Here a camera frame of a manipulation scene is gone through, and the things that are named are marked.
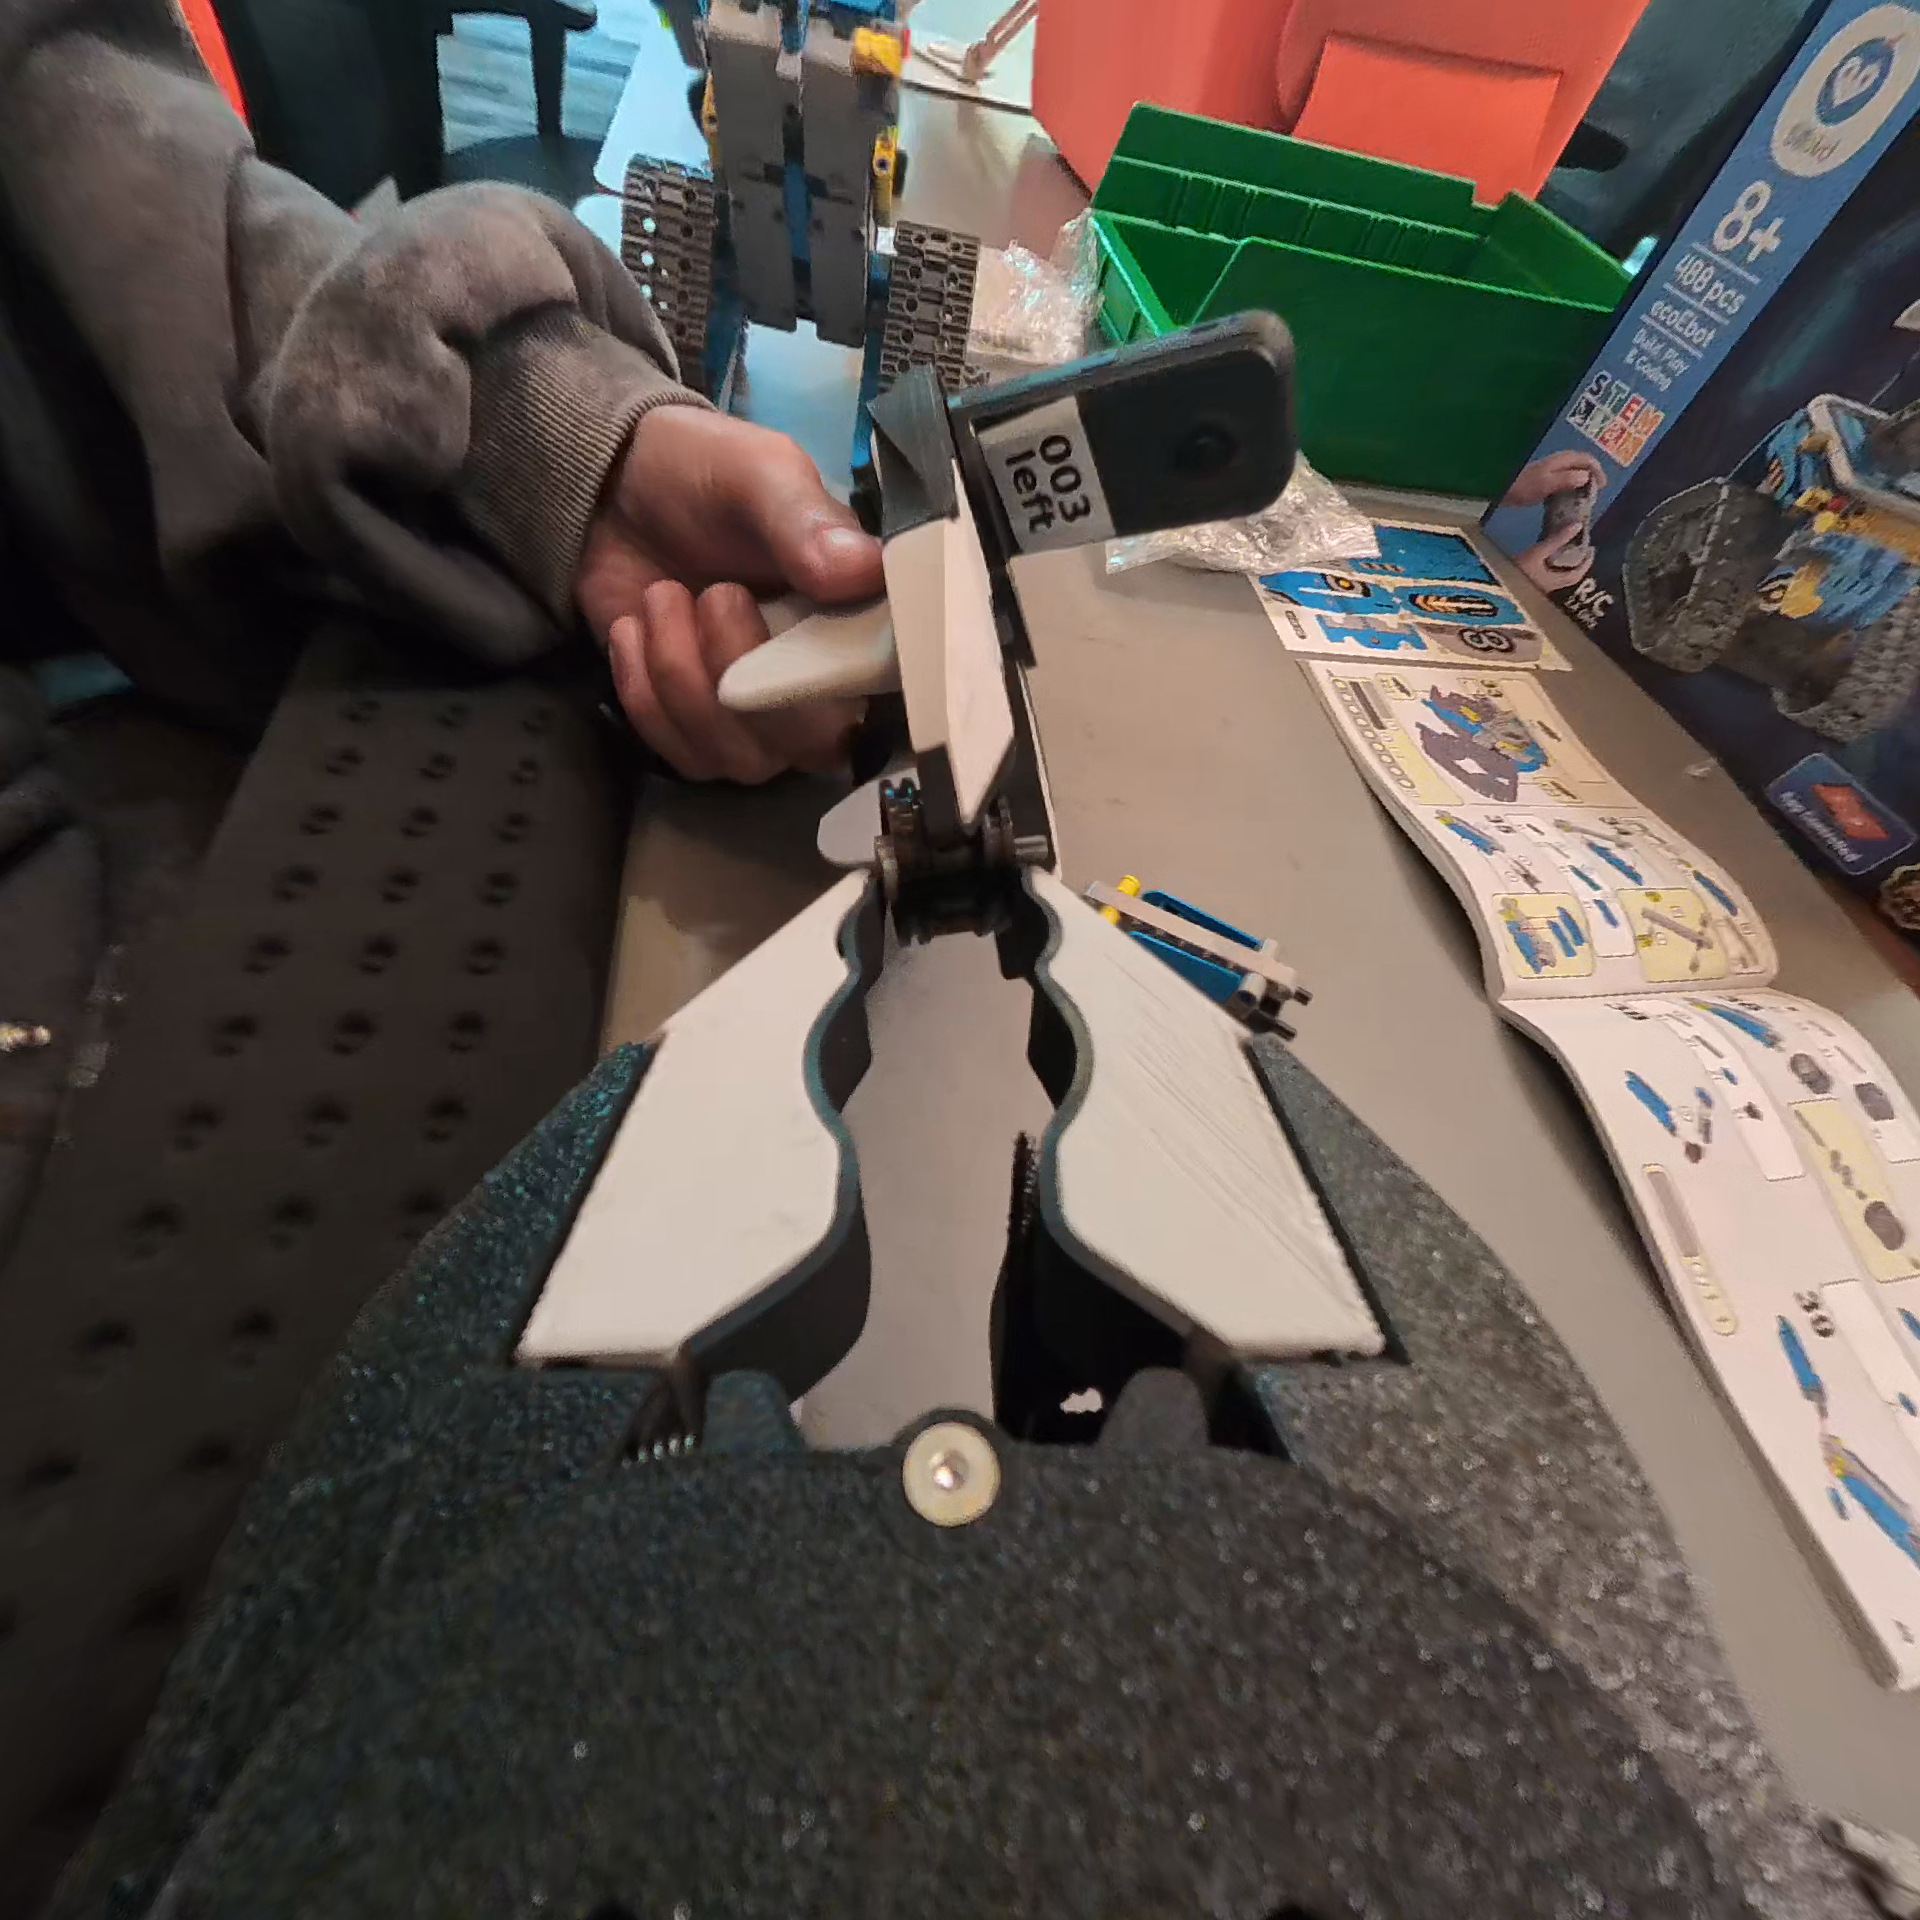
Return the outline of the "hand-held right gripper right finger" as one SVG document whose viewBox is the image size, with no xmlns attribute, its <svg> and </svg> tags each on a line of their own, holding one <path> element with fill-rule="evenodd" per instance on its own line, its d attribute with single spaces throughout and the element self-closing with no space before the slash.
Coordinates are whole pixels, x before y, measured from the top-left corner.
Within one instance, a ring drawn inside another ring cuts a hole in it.
<svg viewBox="0 0 1920 1920">
<path fill-rule="evenodd" d="M 1040 1221 L 1074 1270 L 1238 1361 L 1378 1360 L 1385 1329 L 1252 1031 L 1033 868 Z"/>
</svg>

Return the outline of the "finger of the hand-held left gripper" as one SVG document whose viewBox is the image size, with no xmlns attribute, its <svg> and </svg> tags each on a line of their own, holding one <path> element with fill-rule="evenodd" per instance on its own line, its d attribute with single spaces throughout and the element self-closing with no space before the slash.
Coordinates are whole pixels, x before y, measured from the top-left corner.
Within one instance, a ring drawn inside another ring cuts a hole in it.
<svg viewBox="0 0 1920 1920">
<path fill-rule="evenodd" d="M 908 761 L 938 835 L 1009 800 L 1020 833 L 1062 833 L 1021 664 L 1007 652 L 991 573 L 966 507 L 881 543 Z"/>
</svg>

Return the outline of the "black toy wheel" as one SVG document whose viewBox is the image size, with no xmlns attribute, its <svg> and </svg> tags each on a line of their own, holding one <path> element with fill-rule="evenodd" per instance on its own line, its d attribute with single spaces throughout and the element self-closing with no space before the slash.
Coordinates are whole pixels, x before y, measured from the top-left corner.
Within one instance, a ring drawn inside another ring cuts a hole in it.
<svg viewBox="0 0 1920 1920">
<path fill-rule="evenodd" d="M 1052 855 L 1052 833 L 1020 833 L 1009 800 L 995 800 L 984 824 L 956 835 L 938 835 L 925 802 L 925 865 L 888 908 L 896 938 L 934 943 L 950 935 L 998 935 L 1012 924 L 1015 874 L 1052 868 Z"/>
</svg>

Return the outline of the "person's left forearm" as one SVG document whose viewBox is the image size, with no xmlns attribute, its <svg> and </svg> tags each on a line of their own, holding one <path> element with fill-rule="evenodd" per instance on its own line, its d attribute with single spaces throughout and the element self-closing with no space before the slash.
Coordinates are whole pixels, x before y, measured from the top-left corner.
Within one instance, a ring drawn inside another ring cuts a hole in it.
<svg viewBox="0 0 1920 1920">
<path fill-rule="evenodd" d="M 169 3 L 3 3 L 3 664 L 239 714 L 353 612 L 517 671 L 581 619 L 649 415 L 708 405 L 573 216 L 348 216 L 268 163 Z"/>
</svg>

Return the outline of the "grey desk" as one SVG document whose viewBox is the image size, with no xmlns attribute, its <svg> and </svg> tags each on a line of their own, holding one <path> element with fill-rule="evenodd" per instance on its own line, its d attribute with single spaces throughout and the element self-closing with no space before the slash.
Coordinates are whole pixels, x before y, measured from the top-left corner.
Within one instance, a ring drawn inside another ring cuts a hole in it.
<svg viewBox="0 0 1920 1920">
<path fill-rule="evenodd" d="M 1030 117 L 903 100 L 908 220 L 1052 252 L 1080 186 Z M 1020 569 L 1037 732 L 1070 883 L 1138 874 L 1273 938 L 1314 1002 L 1298 1054 L 1531 1293 L 1668 1512 L 1762 1739 L 1796 1793 L 1917 1837 L 1917 1695 L 1880 1688 L 1713 1403 L 1617 1178 L 1544 1052 L 1482 998 L 1453 894 L 1382 813 L 1252 584 L 1101 556 Z M 1917 996 L 1690 739 L 1614 664 L 1555 689 L 1600 761 L 1750 886 L 1783 985 L 1848 1019 L 1917 1093 Z M 815 787 L 649 784 L 637 800 L 608 1042 L 664 1019 L 812 902 Z M 804 1401 L 821 1447 L 934 1403 L 987 1410 L 987 1316 L 1015 1136 L 1047 1114 L 1030 996 L 987 941 L 890 962 L 875 1067 L 849 1104 L 875 1289 L 851 1355 Z"/>
</svg>

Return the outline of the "person's left hand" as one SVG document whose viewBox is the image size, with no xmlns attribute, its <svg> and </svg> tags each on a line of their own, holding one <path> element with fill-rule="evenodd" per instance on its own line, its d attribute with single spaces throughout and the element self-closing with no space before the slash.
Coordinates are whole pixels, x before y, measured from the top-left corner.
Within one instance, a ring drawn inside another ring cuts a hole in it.
<svg viewBox="0 0 1920 1920">
<path fill-rule="evenodd" d="M 881 544 L 790 437 L 653 408 L 588 525 L 573 604 L 634 734 L 686 782 L 767 784 L 846 769 L 863 702 L 737 714 L 723 676 L 770 640 L 765 597 L 866 604 Z"/>
</svg>

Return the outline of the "small clear plastic bag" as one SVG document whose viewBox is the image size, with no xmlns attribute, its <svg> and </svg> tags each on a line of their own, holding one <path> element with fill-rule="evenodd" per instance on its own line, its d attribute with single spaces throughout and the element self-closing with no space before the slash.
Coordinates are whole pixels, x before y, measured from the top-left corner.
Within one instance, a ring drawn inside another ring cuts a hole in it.
<svg viewBox="0 0 1920 1920">
<path fill-rule="evenodd" d="M 1098 234 L 1080 210 L 1047 254 L 1009 244 L 981 249 L 966 369 L 1012 379 L 1063 366 L 1092 350 L 1098 331 Z"/>
</svg>

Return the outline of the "green plastic bin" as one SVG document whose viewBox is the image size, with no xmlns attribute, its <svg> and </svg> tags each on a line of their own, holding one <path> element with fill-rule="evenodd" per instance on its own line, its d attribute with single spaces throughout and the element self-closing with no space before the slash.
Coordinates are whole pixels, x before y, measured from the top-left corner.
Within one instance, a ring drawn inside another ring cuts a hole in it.
<svg viewBox="0 0 1920 1920">
<path fill-rule="evenodd" d="M 1160 105 L 1092 196 L 1110 342 L 1277 313 L 1298 443 L 1338 480 L 1496 499 L 1630 272 L 1524 196 Z"/>
</svg>

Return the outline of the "blue sticker sheet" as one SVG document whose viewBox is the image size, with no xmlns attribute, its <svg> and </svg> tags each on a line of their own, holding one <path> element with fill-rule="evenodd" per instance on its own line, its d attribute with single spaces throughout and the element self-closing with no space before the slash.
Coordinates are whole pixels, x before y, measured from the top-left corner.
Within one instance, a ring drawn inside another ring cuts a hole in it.
<svg viewBox="0 0 1920 1920">
<path fill-rule="evenodd" d="M 1258 575 L 1284 649 L 1314 660 L 1410 660 L 1572 671 L 1458 528 L 1378 519 L 1378 553 Z"/>
</svg>

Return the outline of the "black perforated mat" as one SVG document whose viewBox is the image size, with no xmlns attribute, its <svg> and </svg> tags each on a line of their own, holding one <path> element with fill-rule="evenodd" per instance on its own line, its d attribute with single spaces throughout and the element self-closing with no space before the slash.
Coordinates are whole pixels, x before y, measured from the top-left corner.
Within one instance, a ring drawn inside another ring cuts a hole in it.
<svg viewBox="0 0 1920 1920">
<path fill-rule="evenodd" d="M 99 975 L 3 1254 L 3 1917 L 111 1795 L 348 1319 L 588 1070 L 621 835 L 579 679 L 329 635 Z"/>
</svg>

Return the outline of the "toy tracked robot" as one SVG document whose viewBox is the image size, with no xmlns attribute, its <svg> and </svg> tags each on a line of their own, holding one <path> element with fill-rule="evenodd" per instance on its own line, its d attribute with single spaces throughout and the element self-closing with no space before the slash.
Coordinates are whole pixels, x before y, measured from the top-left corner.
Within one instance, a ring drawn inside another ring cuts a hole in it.
<svg viewBox="0 0 1920 1920">
<path fill-rule="evenodd" d="M 911 3 L 658 3 L 701 161 L 621 158 L 621 257 L 683 382 L 730 405 L 751 328 L 863 359 L 868 403 L 928 366 L 966 387 L 981 241 L 899 221 Z"/>
</svg>

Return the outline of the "instruction booklet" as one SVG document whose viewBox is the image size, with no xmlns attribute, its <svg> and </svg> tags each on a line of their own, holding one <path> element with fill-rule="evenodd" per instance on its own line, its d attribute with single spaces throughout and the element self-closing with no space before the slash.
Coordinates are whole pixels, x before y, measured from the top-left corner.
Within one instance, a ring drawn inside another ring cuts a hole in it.
<svg viewBox="0 0 1920 1920">
<path fill-rule="evenodd" d="M 1528 671 L 1303 660 L 1568 1076 L 1701 1373 L 1878 1679 L 1917 1692 L 1917 1106 Z"/>
</svg>

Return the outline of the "black office chair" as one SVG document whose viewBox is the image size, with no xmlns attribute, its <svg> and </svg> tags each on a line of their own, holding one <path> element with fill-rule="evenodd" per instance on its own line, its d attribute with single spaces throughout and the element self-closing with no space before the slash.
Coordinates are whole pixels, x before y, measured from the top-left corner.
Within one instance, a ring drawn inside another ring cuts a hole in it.
<svg viewBox="0 0 1920 1920">
<path fill-rule="evenodd" d="M 1666 241 L 1812 14 L 1819 3 L 1646 3 L 1539 204 L 1614 254 Z"/>
</svg>

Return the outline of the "dark blue robot kit box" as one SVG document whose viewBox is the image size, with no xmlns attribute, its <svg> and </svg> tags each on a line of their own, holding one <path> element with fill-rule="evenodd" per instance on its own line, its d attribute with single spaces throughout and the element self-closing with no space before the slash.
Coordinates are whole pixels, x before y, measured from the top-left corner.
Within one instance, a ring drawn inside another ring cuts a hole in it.
<svg viewBox="0 0 1920 1920">
<path fill-rule="evenodd" d="M 1917 943 L 1917 3 L 1819 3 L 1478 519 Z"/>
</svg>

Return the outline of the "red chair backrest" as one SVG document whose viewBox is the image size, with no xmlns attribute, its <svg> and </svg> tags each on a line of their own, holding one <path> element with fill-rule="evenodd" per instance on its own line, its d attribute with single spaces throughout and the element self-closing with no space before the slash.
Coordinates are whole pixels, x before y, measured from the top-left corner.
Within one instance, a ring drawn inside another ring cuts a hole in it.
<svg viewBox="0 0 1920 1920">
<path fill-rule="evenodd" d="M 228 107 L 240 117 L 240 125 L 248 125 L 250 117 L 248 117 L 246 84 L 240 84 L 240 75 L 239 75 L 232 53 L 228 53 L 228 36 L 221 28 L 220 3 L 179 0 L 169 6 L 177 11 L 184 28 L 190 34 L 204 73 L 212 75 L 212 82 L 225 95 Z"/>
</svg>

